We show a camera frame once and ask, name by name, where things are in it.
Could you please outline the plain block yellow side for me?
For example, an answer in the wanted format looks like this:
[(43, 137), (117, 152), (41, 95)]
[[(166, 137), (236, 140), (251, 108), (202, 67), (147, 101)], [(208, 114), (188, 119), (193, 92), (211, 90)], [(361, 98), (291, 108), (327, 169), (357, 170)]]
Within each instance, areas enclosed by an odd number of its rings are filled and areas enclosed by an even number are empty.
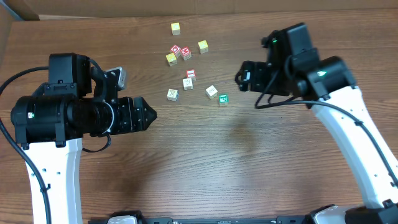
[(205, 90), (205, 93), (209, 99), (213, 99), (217, 96), (218, 90), (213, 85), (211, 85)]

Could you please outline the green framed wooden block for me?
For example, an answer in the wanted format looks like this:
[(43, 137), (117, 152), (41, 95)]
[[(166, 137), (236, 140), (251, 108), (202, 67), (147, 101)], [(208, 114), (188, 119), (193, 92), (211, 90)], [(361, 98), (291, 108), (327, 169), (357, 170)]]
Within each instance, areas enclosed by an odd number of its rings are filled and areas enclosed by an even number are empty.
[(219, 106), (228, 106), (229, 104), (229, 97), (227, 94), (220, 94), (218, 96), (218, 102), (219, 102)]

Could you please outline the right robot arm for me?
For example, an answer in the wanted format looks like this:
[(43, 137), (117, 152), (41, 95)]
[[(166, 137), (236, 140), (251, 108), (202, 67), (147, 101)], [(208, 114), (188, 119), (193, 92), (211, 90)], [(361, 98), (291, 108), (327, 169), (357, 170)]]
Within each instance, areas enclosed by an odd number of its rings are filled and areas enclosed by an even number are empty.
[(243, 62), (235, 76), (239, 89), (283, 96), (283, 105), (312, 110), (337, 143), (363, 200), (353, 207), (321, 207), (301, 216), (300, 223), (396, 223), (397, 159), (344, 60), (321, 59), (304, 23), (274, 30), (261, 44), (267, 59)]

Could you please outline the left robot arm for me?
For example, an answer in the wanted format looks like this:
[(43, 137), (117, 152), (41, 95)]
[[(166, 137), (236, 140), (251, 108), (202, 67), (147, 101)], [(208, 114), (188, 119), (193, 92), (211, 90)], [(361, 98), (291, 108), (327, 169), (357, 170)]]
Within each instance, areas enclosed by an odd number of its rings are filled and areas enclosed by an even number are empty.
[(47, 82), (11, 111), (14, 145), (29, 172), (35, 223), (81, 223), (79, 168), (83, 136), (109, 139), (146, 130), (157, 113), (141, 98), (119, 97), (121, 67), (103, 70), (91, 58), (52, 54)]

